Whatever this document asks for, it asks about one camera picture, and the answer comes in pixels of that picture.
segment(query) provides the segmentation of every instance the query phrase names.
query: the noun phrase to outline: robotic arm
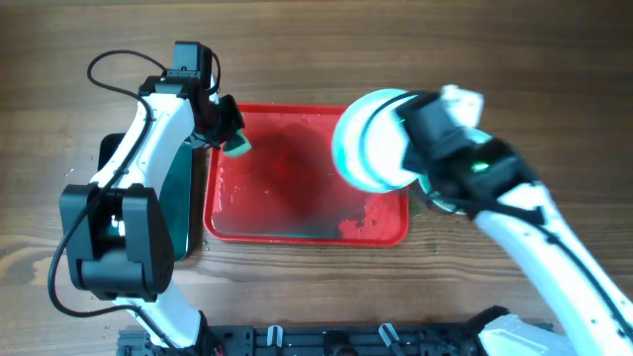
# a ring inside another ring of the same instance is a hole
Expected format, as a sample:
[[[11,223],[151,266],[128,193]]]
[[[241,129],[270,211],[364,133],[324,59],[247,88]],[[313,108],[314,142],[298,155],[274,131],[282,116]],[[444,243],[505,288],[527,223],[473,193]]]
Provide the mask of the robotic arm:
[[[54,271],[65,247],[73,285],[128,310],[149,332],[157,354],[224,353],[205,316],[171,281],[173,247],[157,200],[183,140],[229,155],[249,148],[235,101],[218,97],[212,58],[200,44],[176,43],[174,69],[139,87],[152,112],[139,104],[111,160],[90,184],[67,186],[59,203],[65,236],[49,276],[53,304],[73,316],[107,312],[70,311],[56,299]],[[504,315],[479,334],[489,354],[574,354],[573,347],[583,355],[633,355],[630,300],[576,238],[522,158],[496,138],[472,140],[469,130],[482,107],[480,95],[454,86],[441,93],[368,94],[350,106],[334,133],[335,164],[351,185],[372,192],[427,177],[433,188],[427,198],[466,213],[503,247],[569,337],[512,324]]]

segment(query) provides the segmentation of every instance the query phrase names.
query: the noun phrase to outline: wooden table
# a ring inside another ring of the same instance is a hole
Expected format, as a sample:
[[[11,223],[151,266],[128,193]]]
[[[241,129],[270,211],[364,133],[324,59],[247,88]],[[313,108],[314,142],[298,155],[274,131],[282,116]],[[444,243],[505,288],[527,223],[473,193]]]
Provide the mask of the wooden table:
[[[347,105],[381,87],[445,83],[482,92],[482,128],[515,145],[633,294],[630,2],[44,2],[0,8],[2,355],[112,355],[117,331],[135,324],[124,312],[62,315],[45,277],[61,190],[88,182],[101,138],[135,112],[88,82],[88,62],[129,48],[170,64],[176,40],[212,47],[223,93],[242,102]],[[156,73],[125,56],[95,72],[133,90]],[[212,324],[463,320],[494,304],[553,320],[516,265],[460,218],[425,213],[391,249],[208,246],[174,278]],[[76,309],[104,306],[70,286],[65,260],[57,283]]]

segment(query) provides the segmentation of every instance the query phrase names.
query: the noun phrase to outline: black cable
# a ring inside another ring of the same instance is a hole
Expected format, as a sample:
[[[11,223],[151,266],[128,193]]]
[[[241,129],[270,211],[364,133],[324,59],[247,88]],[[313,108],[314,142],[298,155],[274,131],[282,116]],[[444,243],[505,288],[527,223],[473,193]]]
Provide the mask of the black cable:
[[[548,230],[547,228],[543,227],[539,223],[535,223],[534,221],[527,219],[526,214],[517,214],[516,212],[513,212],[512,210],[507,209],[507,208],[513,208],[515,210],[516,209],[515,207],[511,207],[511,206],[507,206],[503,204],[479,203],[475,201],[462,200],[462,199],[452,199],[452,198],[442,198],[442,197],[438,199],[441,199],[444,202],[454,204],[455,206],[459,205],[461,207],[471,207],[471,208],[475,208],[476,210],[490,211],[490,212],[503,214],[508,217],[515,218],[524,223],[527,223],[533,226],[534,228],[536,228],[537,230],[541,231],[545,236],[547,236],[546,238],[547,243],[558,246],[561,249],[561,251],[563,251],[563,253],[567,255],[567,257],[569,257],[574,262],[576,267],[578,267],[578,269],[581,270],[583,275],[585,275],[585,277],[588,279],[591,286],[597,291],[597,293],[600,295],[600,297],[606,304],[607,308],[612,314],[612,317],[620,324],[624,334],[629,338],[631,342],[633,342],[633,326],[631,326],[631,324],[629,324],[626,321],[626,319],[624,318],[624,315],[622,315],[622,312],[620,312],[620,309],[617,307],[613,299],[606,293],[606,291],[604,291],[604,289],[600,285],[600,282],[598,282],[595,276],[593,276],[593,274],[591,273],[587,265],[585,265],[585,263],[583,263],[583,261],[574,253],[574,251],[572,251],[563,241],[561,241],[561,239],[554,232]]]
[[[214,52],[211,52],[211,56],[216,60],[216,67],[218,68],[218,78],[216,78],[216,83],[211,88],[207,89],[207,94],[212,95],[218,92],[220,89],[220,76],[222,75],[222,71],[220,69],[220,60],[218,59],[218,55]]]
[[[386,101],[383,104],[381,104],[381,106],[379,106],[376,110],[374,110],[374,112],[369,117],[369,119],[367,119],[367,122],[363,126],[363,130],[360,133],[359,142],[358,142],[358,149],[359,149],[358,155],[359,155],[359,158],[360,158],[360,164],[363,167],[363,169],[365,170],[365,172],[374,181],[378,182],[378,184],[381,185],[381,188],[383,188],[385,190],[396,190],[396,189],[400,189],[400,187],[396,187],[396,186],[393,186],[390,183],[388,183],[369,164],[369,159],[367,159],[367,151],[366,151],[366,147],[365,147],[366,144],[367,144],[367,133],[369,132],[369,127],[371,126],[371,124],[374,121],[374,119],[376,119],[378,114],[380,112],[382,112],[383,110],[387,109],[387,107],[389,107],[390,105],[392,105],[392,104],[394,104],[397,101],[400,101],[402,99],[408,98],[408,97],[417,96],[417,95],[425,95],[425,94],[428,94],[428,92],[427,91],[422,91],[422,90],[415,90],[415,91],[409,91],[409,92],[397,95],[397,96],[389,99],[388,101]]]
[[[68,241],[72,237],[72,234],[77,230],[81,222],[88,216],[88,214],[90,214],[99,205],[101,199],[108,193],[108,191],[112,188],[112,186],[125,174],[128,168],[128,165],[130,165],[130,162],[136,155],[136,152],[140,148],[140,145],[142,144],[143,140],[147,136],[147,133],[149,132],[149,128],[151,127],[152,110],[149,104],[143,98],[141,98],[138,94],[135,94],[129,90],[118,88],[118,87],[108,85],[108,84],[104,84],[102,82],[97,81],[95,78],[92,77],[92,68],[94,67],[94,65],[103,57],[113,55],[113,54],[136,55],[156,64],[160,69],[163,70],[163,72],[166,70],[166,68],[155,59],[145,54],[142,54],[133,50],[127,50],[127,49],[110,50],[105,53],[99,54],[88,65],[87,76],[90,82],[92,82],[93,84],[101,88],[111,90],[117,93],[121,93],[138,100],[145,108],[145,120],[144,120],[144,125],[142,127],[142,130],[140,134],[138,135],[138,138],[136,139],[132,148],[130,149],[130,152],[128,152],[128,155],[126,155],[124,160],[121,162],[121,165],[119,166],[119,168],[117,168],[112,178],[104,185],[103,188],[101,188],[101,190],[94,197],[92,197],[89,200],[88,204],[86,204],[86,206],[81,210],[81,212],[79,212],[79,214],[77,215],[77,218],[75,219],[75,221],[72,223],[68,231],[64,234],[63,238],[61,239],[61,242],[59,243],[57,250],[52,255],[52,261],[50,262],[50,269],[48,270],[48,296],[50,297],[50,301],[57,308],[58,311],[63,312],[70,316],[74,316],[74,317],[92,317],[92,316],[103,315],[109,312],[118,312],[118,311],[134,312],[138,317],[140,317],[140,319],[143,322],[145,322],[145,324],[147,324],[147,326],[149,327],[149,329],[151,329],[152,332],[154,332],[156,335],[158,335],[158,337],[160,337],[160,339],[165,344],[167,344],[170,348],[177,351],[178,348],[176,347],[176,345],[174,345],[167,337],[165,337],[164,333],[162,333],[158,329],[158,327],[151,321],[151,319],[142,311],[141,307],[126,305],[126,306],[115,306],[115,307],[110,307],[110,308],[104,308],[104,309],[100,309],[96,311],[73,311],[61,303],[61,301],[57,297],[57,293],[55,290],[55,276],[57,274],[57,266],[59,265],[59,260],[61,259],[63,250],[68,245]]]

